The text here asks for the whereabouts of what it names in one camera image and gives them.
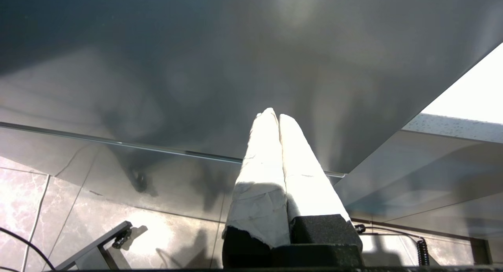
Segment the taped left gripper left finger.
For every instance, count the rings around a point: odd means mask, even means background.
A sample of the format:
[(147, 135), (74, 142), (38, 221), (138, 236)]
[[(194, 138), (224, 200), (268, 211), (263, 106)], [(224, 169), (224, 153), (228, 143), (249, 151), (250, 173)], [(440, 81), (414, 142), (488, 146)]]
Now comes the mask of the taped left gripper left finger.
[(222, 239), (223, 266), (271, 266), (273, 251), (291, 244), (279, 122), (272, 108), (253, 120)]

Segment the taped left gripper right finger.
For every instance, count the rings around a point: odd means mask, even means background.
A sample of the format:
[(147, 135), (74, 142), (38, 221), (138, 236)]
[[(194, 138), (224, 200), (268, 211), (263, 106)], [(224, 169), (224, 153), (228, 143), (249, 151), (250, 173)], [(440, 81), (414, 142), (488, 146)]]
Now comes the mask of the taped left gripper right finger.
[(361, 238), (300, 125), (282, 114), (279, 131), (291, 243), (361, 249)]

